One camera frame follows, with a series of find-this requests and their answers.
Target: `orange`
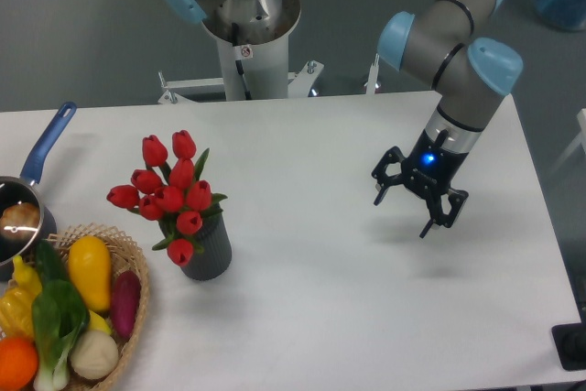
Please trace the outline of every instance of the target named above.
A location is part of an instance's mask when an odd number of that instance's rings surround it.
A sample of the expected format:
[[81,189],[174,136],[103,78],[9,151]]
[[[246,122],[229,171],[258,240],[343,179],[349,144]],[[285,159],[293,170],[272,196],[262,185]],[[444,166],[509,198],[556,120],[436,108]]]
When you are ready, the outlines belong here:
[[26,386],[38,369],[37,350],[24,338],[0,340],[0,390],[15,391]]

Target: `green leaf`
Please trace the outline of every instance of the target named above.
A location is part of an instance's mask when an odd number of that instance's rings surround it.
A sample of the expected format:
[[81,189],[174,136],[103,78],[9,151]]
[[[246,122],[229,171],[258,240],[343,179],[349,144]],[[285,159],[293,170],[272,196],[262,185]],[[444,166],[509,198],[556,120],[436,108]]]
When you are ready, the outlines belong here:
[[203,210],[200,212],[200,216],[202,219],[209,219],[214,215],[220,215],[223,212],[223,209],[220,208],[220,205],[212,205],[207,210]]
[[170,235],[169,237],[165,237],[163,240],[161,240],[160,242],[158,242],[157,244],[155,244],[152,249],[153,251],[160,251],[162,249],[167,249],[168,246],[171,244],[171,242],[175,239],[175,237],[173,235]]
[[228,196],[226,196],[225,194],[215,192],[212,194],[212,205],[216,205],[221,201],[225,201],[226,199],[228,199]]
[[195,171],[193,173],[194,182],[200,180],[203,167],[205,166],[205,161],[208,160],[208,155],[210,155],[210,149],[206,148],[203,153],[201,153],[200,158],[195,162]]

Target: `black cable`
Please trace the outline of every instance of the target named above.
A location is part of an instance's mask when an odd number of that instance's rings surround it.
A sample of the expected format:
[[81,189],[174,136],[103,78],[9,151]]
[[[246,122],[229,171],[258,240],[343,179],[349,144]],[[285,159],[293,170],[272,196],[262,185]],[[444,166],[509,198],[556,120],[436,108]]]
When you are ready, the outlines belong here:
[[569,387],[566,391],[578,391],[582,385],[586,385],[586,380],[582,380],[580,382],[575,383],[571,387]]

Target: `metal pot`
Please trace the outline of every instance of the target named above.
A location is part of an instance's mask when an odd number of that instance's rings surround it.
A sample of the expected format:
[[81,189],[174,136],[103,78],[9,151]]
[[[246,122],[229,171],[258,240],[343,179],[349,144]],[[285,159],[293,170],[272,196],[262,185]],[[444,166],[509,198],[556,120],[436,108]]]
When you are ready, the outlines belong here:
[[20,178],[0,176],[0,281],[14,270],[12,259],[57,232],[55,218],[41,201],[34,185],[40,182],[47,154],[69,123],[77,106],[64,103],[30,151]]

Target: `yellow squash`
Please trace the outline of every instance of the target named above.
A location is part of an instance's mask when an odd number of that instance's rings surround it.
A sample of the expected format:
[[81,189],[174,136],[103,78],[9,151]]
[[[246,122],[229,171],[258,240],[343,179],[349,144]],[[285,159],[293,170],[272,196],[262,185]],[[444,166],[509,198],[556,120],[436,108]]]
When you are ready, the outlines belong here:
[[110,309],[112,261],[106,244],[86,235],[71,245],[68,269],[85,306],[95,313]]
[[32,295],[33,299],[36,298],[43,289],[37,271],[31,266],[26,265],[20,255],[15,256],[12,259],[12,263],[15,265],[13,278],[18,286],[24,290],[28,290],[28,293]]
[[112,329],[108,325],[108,322],[97,313],[90,310],[90,323],[88,324],[89,330],[103,331],[106,334],[112,334]]

